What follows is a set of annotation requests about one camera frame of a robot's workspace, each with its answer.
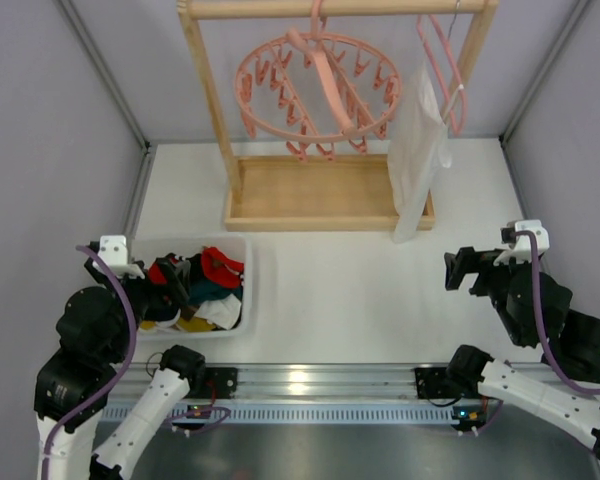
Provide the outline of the red sock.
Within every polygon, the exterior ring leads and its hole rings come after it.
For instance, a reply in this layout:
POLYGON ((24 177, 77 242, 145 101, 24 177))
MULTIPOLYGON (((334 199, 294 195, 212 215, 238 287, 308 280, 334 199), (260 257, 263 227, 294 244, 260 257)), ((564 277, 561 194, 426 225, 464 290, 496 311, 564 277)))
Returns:
POLYGON ((218 248, 204 247, 200 261, 205 277, 211 282, 227 289, 235 289, 242 284, 244 263, 229 258, 218 248))
POLYGON ((166 285, 167 279, 158 262, 154 262, 147 271, 147 277, 153 285, 166 285))

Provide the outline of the pink round clip hanger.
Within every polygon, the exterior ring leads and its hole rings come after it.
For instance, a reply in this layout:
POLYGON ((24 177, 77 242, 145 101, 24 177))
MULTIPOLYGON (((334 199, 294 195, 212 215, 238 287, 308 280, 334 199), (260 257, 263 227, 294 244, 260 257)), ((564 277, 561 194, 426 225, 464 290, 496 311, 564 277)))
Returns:
POLYGON ((313 2, 308 31, 291 27, 256 47, 234 79, 248 136, 270 133, 301 162, 310 148, 334 160, 338 143, 367 153, 369 137, 386 138, 402 94, 401 75, 384 53, 328 31, 327 22, 313 2))

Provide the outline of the dark green sock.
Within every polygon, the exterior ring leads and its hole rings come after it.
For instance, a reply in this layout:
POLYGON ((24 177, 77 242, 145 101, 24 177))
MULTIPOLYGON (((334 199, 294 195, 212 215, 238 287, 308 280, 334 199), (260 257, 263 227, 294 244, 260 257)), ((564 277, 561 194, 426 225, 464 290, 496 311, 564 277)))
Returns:
POLYGON ((189 288, 187 304, 189 306, 200 306, 207 301, 224 300, 230 295, 242 300, 243 287, 227 288, 211 281, 199 281, 189 288))

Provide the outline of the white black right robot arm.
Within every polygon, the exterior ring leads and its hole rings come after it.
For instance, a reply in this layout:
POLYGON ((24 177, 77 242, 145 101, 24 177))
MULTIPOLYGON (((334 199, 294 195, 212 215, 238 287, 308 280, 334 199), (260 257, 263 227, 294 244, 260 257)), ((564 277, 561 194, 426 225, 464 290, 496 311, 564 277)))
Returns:
POLYGON ((571 308, 573 293, 541 272, 537 248, 447 253, 445 288, 476 280, 469 292, 486 297, 517 347, 541 349, 541 363, 562 383, 551 387, 491 354, 463 344, 446 376, 464 393, 510 403, 559 428, 600 462, 600 319, 571 308))

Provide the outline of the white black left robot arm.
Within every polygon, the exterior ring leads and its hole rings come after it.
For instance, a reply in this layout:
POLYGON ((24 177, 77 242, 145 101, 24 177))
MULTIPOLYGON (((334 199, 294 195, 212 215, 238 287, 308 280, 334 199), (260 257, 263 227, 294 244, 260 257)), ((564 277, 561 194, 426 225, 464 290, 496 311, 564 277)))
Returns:
POLYGON ((95 283, 67 300, 56 324, 59 348, 36 379, 40 479, 130 478, 175 404, 205 379, 202 354, 168 348, 132 411, 107 441, 94 444, 108 395, 130 367, 141 322, 177 319, 197 266, 170 253, 150 266, 128 262, 117 273, 102 254, 85 252, 84 268, 95 283))

